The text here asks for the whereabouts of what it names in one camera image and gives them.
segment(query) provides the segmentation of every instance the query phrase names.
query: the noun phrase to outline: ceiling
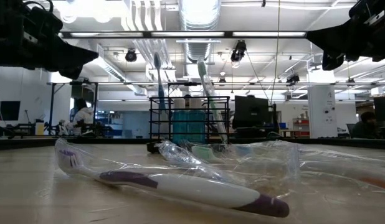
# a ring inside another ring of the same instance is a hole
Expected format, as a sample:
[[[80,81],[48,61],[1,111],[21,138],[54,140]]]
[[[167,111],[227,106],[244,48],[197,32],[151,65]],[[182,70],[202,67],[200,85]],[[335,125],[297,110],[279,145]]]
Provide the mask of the ceiling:
[[[108,4],[108,7],[103,7],[102,13],[112,15],[113,12],[116,15],[117,12],[115,10],[119,11],[119,8],[110,6],[115,1],[107,1],[105,4]],[[276,7],[278,1],[275,0],[267,0],[265,7],[260,7],[261,1],[223,0],[217,30],[306,31],[337,26],[349,19],[349,8],[338,7],[352,6],[355,2],[355,0],[281,0],[281,7],[278,8]],[[162,0],[161,5],[163,29],[180,30],[179,12],[174,10],[177,8],[178,2],[175,0]],[[313,8],[330,6],[337,9],[314,10],[315,8]],[[60,17],[59,9],[55,9],[55,14]],[[144,10],[141,15],[141,19],[144,21]],[[123,28],[120,17],[116,16],[107,23],[99,23],[92,17],[78,17],[75,22],[64,24],[64,30],[85,32],[123,30]],[[146,62],[140,54],[138,54],[136,62],[128,63],[125,60],[127,49],[136,47],[133,44],[133,40],[95,39],[89,40],[89,42],[90,45],[91,43],[100,44],[105,50],[105,58],[117,66],[128,80],[136,82],[149,81],[145,75]],[[293,67],[294,72],[298,73],[301,82],[304,82],[307,76],[307,63],[304,61],[297,62],[303,59],[308,60],[311,55],[322,53],[321,49],[304,39],[246,39],[249,57],[245,55],[240,66],[232,68],[229,54],[236,42],[237,39],[221,39],[221,43],[213,44],[211,57],[208,60],[208,72],[214,82],[218,82],[219,77],[221,77],[220,72],[226,73],[225,78],[229,84],[232,81],[256,82],[258,79],[262,82],[272,82],[275,77],[279,77],[279,79],[276,78],[276,82],[279,80],[285,82],[285,79],[291,72],[284,73],[284,71],[293,65],[295,65]],[[166,45],[172,64],[176,69],[176,78],[178,80],[187,80],[189,74],[185,68],[183,45],[176,43],[176,39],[166,39]],[[350,62],[349,65],[345,63],[340,68],[337,68],[335,70],[335,78],[338,82],[346,81],[348,77],[355,77],[357,82],[385,80],[385,70],[363,78],[359,75],[383,65],[385,65],[385,60],[375,63],[371,59],[360,58],[359,63]],[[108,74],[94,63],[89,63],[85,66],[83,76],[89,77],[92,81],[108,81]],[[242,89],[244,86],[233,86],[233,88]],[[363,86],[357,89],[363,89],[364,91],[370,88]]]

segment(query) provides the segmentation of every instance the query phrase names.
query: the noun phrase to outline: table surface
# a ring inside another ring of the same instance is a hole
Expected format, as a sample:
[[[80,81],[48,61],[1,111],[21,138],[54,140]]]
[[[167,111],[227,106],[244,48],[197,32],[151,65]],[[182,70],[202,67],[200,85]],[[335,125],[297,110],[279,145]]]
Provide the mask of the table surface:
[[[145,145],[95,147],[104,149],[102,156],[120,162],[163,161],[149,154]],[[371,152],[372,158],[385,159],[381,150],[316,147]],[[313,194],[302,198],[303,209],[279,219],[69,177],[56,167],[53,147],[7,150],[0,151],[0,223],[385,223],[385,194],[368,197],[352,190],[352,183],[326,181],[308,180]],[[374,201],[377,206],[366,206]]]

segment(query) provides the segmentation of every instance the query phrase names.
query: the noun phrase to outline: chair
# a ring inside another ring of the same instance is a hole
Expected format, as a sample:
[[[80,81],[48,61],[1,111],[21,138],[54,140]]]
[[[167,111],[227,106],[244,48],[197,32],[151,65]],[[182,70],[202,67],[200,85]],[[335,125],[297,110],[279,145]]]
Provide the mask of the chair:
[[[352,138],[353,128],[356,124],[346,124],[348,127],[350,138]]]

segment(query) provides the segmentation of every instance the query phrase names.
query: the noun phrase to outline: air duct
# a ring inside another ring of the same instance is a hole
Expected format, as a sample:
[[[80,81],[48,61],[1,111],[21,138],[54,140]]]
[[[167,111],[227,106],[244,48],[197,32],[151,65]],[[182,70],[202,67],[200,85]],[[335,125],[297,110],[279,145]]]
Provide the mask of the air duct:
[[[178,0],[180,23],[183,30],[215,30],[219,22],[221,0]],[[189,61],[207,60],[212,44],[188,43],[184,51]]]

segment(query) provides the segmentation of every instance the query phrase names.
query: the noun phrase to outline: person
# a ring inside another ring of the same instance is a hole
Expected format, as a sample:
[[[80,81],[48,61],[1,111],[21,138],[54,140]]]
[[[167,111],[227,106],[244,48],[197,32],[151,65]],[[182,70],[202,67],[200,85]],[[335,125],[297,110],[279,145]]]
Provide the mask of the person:
[[[361,121],[357,122],[352,130],[352,138],[377,139],[377,123],[373,112],[365,112],[361,116]]]
[[[77,113],[74,120],[67,124],[67,129],[72,130],[74,135],[80,135],[82,132],[81,127],[77,127],[78,121],[83,121],[85,124],[93,123],[93,108],[88,108],[84,99],[76,99],[75,105]]]

